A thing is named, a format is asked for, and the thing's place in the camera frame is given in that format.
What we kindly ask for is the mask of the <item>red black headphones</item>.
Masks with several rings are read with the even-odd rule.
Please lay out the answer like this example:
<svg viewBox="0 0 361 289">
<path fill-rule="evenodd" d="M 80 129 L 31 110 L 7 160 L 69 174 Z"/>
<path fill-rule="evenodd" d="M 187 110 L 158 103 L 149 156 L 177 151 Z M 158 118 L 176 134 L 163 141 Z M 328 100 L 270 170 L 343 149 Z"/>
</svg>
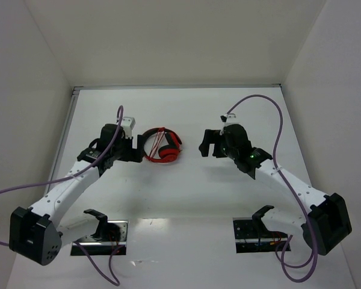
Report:
<svg viewBox="0 0 361 289">
<path fill-rule="evenodd" d="M 148 139 L 154 137 L 150 152 L 145 151 L 146 160 L 152 163 L 168 164 L 177 160 L 182 141 L 172 130 L 165 127 L 152 128 L 143 133 L 145 144 Z"/>
</svg>

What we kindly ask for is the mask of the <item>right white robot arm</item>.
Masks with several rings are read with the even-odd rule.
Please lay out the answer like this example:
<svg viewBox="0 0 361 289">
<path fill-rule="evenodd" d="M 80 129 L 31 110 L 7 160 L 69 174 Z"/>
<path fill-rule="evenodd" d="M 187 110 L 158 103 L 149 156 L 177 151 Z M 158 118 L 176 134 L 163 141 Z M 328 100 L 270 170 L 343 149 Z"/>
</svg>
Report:
<svg viewBox="0 0 361 289">
<path fill-rule="evenodd" d="M 337 193 L 319 191 L 282 168 L 267 151 L 252 146 L 246 130 L 238 123 L 222 129 L 207 129 L 199 151 L 203 157 L 230 158 L 237 169 L 269 186 L 287 201 L 300 206 L 297 215 L 266 204 L 252 215 L 252 231 L 266 237 L 271 231 L 300 235 L 321 256 L 333 250 L 351 231 L 346 202 Z"/>
</svg>

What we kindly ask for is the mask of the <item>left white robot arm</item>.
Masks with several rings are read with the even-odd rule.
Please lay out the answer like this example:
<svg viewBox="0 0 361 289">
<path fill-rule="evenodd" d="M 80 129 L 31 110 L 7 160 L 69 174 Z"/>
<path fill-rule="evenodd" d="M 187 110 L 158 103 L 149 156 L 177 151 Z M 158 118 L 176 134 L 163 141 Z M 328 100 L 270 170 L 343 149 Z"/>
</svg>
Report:
<svg viewBox="0 0 361 289">
<path fill-rule="evenodd" d="M 29 208 L 16 208 L 10 217 L 10 250 L 46 266 L 67 244 L 85 236 L 108 238 L 116 230 L 108 217 L 94 209 L 84 210 L 69 223 L 61 220 L 68 209 L 115 161 L 140 163 L 143 153 L 132 146 L 135 119 L 124 117 L 120 125 L 106 124 L 100 137 L 84 149 L 67 175 L 46 196 Z"/>
</svg>

